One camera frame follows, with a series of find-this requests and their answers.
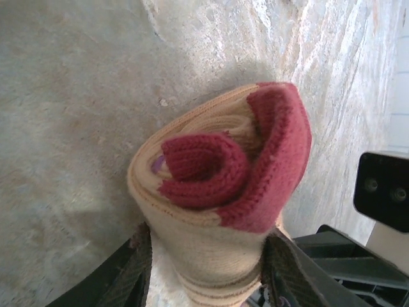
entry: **gray concrete surface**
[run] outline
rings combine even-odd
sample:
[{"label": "gray concrete surface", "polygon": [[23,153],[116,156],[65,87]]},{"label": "gray concrete surface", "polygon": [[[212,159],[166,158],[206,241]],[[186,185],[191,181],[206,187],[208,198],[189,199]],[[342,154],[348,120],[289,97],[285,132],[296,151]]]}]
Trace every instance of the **gray concrete surface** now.
[{"label": "gray concrete surface", "polygon": [[[364,150],[385,145],[400,7],[1,1],[0,306],[43,306],[88,275],[141,220],[125,182],[137,148],[254,81],[294,82],[313,127],[309,167],[284,215],[290,234],[328,223],[365,242],[373,223],[354,212],[355,172]],[[184,306],[155,246],[149,304]]]}]

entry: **knitted sock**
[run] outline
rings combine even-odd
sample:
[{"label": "knitted sock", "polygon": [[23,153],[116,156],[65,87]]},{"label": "knitted sock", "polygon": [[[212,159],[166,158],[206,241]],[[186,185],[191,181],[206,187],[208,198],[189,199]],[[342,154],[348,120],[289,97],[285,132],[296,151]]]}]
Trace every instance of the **knitted sock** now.
[{"label": "knitted sock", "polygon": [[239,306],[304,174],[311,131],[289,83],[244,86],[174,120],[136,153],[128,186],[193,305]]}]

